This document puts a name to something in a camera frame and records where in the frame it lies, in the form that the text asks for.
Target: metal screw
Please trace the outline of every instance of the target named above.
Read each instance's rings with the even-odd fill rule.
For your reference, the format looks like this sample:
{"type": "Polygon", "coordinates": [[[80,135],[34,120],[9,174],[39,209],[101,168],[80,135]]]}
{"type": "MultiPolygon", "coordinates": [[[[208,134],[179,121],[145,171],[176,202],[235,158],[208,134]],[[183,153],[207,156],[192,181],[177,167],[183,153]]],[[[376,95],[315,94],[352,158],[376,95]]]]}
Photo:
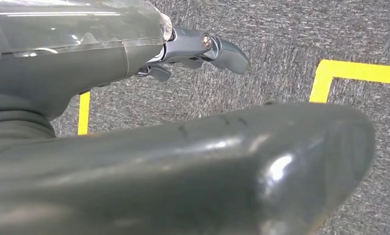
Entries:
{"type": "Polygon", "coordinates": [[[212,46],[212,38],[208,34],[204,34],[202,37],[202,42],[207,48],[212,46]]]}

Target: carpeted floor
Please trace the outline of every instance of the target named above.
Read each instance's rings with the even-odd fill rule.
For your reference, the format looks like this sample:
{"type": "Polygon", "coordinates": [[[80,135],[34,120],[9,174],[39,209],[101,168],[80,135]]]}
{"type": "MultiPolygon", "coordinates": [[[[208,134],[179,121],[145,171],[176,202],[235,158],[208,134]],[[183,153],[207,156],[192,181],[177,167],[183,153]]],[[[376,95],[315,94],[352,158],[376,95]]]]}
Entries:
{"type": "MultiPolygon", "coordinates": [[[[321,59],[390,65],[390,0],[154,0],[175,25],[207,30],[251,58],[239,76],[205,65],[173,66],[160,83],[133,78],[92,91],[91,132],[158,125],[260,105],[308,101],[321,59]]],[[[335,79],[329,102],[363,110],[376,122],[377,159],[355,195],[320,235],[390,235],[390,85],[335,79]]],[[[78,97],[53,122],[75,135],[78,97]]]]}

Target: robotic hand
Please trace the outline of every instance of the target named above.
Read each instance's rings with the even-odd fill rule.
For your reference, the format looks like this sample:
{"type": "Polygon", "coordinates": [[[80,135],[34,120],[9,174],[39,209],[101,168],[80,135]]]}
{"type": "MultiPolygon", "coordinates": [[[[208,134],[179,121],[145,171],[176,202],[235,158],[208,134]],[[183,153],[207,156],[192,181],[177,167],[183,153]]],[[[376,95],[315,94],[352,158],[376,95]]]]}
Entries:
{"type": "Polygon", "coordinates": [[[202,31],[176,27],[161,52],[148,61],[136,75],[151,75],[164,82],[170,78],[171,73],[161,64],[181,62],[191,69],[198,69],[204,61],[236,74],[244,74],[250,67],[247,56],[233,43],[202,31]]]}
{"type": "Polygon", "coordinates": [[[307,235],[363,180],[374,128],[273,104],[56,138],[70,99],[165,63],[244,73],[234,44],[138,0],[0,0],[0,235],[307,235]]]}

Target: robotic finger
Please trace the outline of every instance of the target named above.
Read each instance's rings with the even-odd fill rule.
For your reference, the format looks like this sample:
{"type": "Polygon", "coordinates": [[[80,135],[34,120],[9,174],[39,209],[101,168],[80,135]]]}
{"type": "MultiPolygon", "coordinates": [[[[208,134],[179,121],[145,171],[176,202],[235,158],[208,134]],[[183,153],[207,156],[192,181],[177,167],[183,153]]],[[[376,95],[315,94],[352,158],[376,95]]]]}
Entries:
{"type": "Polygon", "coordinates": [[[248,57],[235,44],[203,31],[175,27],[171,39],[163,45],[160,53],[149,60],[136,76],[151,75],[159,81],[167,81],[171,73],[161,64],[180,62],[188,68],[198,69],[205,61],[236,74],[244,74],[250,67],[248,57]]]}

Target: yellow tape line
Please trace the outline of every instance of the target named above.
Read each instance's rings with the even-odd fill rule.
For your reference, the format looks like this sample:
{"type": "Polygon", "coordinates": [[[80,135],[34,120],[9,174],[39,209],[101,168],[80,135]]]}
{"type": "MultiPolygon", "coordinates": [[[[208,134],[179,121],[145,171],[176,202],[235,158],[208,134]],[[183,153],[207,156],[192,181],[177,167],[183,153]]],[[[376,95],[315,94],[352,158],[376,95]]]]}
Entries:
{"type": "Polygon", "coordinates": [[[322,60],[316,70],[310,102],[327,102],[334,77],[390,84],[390,66],[322,60]]]}
{"type": "Polygon", "coordinates": [[[88,121],[90,116],[90,92],[79,97],[78,134],[88,134],[88,121]]]}

